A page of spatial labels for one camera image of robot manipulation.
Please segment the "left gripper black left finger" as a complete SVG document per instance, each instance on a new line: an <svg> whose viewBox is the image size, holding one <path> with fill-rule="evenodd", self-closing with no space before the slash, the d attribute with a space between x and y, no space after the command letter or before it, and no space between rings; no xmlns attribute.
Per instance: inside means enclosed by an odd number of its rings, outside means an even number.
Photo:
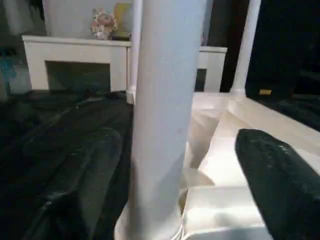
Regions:
<svg viewBox="0 0 320 240"><path fill-rule="evenodd" d="M122 132L35 136L14 184L16 240L111 240L122 210Z"/></svg>

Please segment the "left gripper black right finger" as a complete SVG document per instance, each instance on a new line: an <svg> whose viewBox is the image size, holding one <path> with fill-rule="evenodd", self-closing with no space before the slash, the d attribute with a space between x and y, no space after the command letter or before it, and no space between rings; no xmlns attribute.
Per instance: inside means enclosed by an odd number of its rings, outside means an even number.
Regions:
<svg viewBox="0 0 320 240"><path fill-rule="evenodd" d="M240 129L235 152L253 199L275 240L320 238L320 177L286 142Z"/></svg>

